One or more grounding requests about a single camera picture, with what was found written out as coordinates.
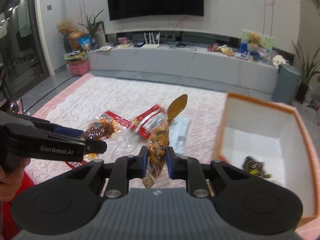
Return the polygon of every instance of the wall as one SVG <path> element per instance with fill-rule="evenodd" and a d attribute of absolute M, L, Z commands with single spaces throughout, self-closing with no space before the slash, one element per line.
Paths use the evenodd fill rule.
<path fill-rule="evenodd" d="M 75 23 L 105 8 L 106 33 L 177 30 L 240 38 L 243 29 L 274 37 L 274 46 L 294 53 L 298 38 L 300 0 L 204 0 L 204 17 L 147 16 L 110 21 L 108 0 L 66 0 L 67 15 Z"/>
<path fill-rule="evenodd" d="M 52 5 L 52 10 L 47 10 L 47 5 Z M 64 0 L 40 0 L 40 10 L 43 23 L 45 41 L 48 47 L 50 60 L 54 69 L 64 65 L 63 38 L 56 30 L 59 21 L 67 17 Z"/>
<path fill-rule="evenodd" d="M 301 0 L 299 42 L 303 55 L 306 58 L 308 52 L 313 57 L 316 50 L 320 47 L 320 8 L 317 9 L 311 0 Z M 316 82 L 317 76 L 311 79 L 311 85 L 319 85 Z"/>

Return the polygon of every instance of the plant pot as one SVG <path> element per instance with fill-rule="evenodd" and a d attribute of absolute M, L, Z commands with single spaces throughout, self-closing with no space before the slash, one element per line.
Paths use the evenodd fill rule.
<path fill-rule="evenodd" d="M 85 36 L 86 34 L 84 32 L 72 32 L 69 34 L 68 36 L 68 40 L 69 40 L 69 44 L 71 49 L 73 50 L 81 50 L 82 47 L 81 45 L 78 43 L 78 39 Z"/>
<path fill-rule="evenodd" d="M 68 35 L 63 36 L 63 46 L 66 53 L 72 52 L 72 49 L 69 44 Z"/>
<path fill-rule="evenodd" d="M 300 83 L 298 88 L 298 92 L 296 94 L 296 100 L 300 103 L 303 103 L 304 99 L 306 98 L 306 93 L 308 92 L 309 86 L 303 83 Z"/>

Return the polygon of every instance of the rug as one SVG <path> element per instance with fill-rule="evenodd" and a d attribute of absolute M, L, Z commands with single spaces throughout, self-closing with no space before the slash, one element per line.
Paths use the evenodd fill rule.
<path fill-rule="evenodd" d="M 210 163 L 214 159 L 215 135 L 224 108 L 225 93 L 179 85 L 95 77 L 89 73 L 49 101 L 34 116 L 84 130 L 94 116 L 100 116 L 105 111 L 131 119 L 154 104 L 167 108 L 182 94 L 188 95 L 188 104 L 180 115 L 191 119 L 184 155 L 197 158 L 200 163 Z M 127 141 L 118 136 L 106 141 L 108 149 L 100 158 L 110 163 L 121 156 L 137 155 L 146 142 L 146 139 L 141 138 L 128 147 Z M 64 162 L 34 159 L 26 172 L 38 184 L 69 169 Z M 144 187 L 141 179 L 131 180 L 129 186 Z M 185 187 L 185 182 L 170 180 L 165 166 L 153 187 Z"/>

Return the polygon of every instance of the yellow snack package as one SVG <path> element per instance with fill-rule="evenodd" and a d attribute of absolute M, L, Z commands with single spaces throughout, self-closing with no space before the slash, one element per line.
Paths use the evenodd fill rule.
<path fill-rule="evenodd" d="M 165 119 L 160 126 L 153 128 L 147 142 L 148 166 L 146 177 L 142 183 L 146 188 L 150 188 L 156 182 L 164 166 L 166 150 L 169 146 L 169 125 Z"/>

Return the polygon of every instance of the marble wall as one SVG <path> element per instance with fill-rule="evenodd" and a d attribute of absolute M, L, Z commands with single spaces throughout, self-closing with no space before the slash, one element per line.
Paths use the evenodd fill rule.
<path fill-rule="evenodd" d="M 109 20 L 108 0 L 66 0 L 67 15 L 75 23 L 105 9 L 106 33 L 176 30 L 241 37 L 243 29 L 271 35 L 274 46 L 294 52 L 300 24 L 300 0 L 204 0 L 204 17 L 146 16 Z"/>

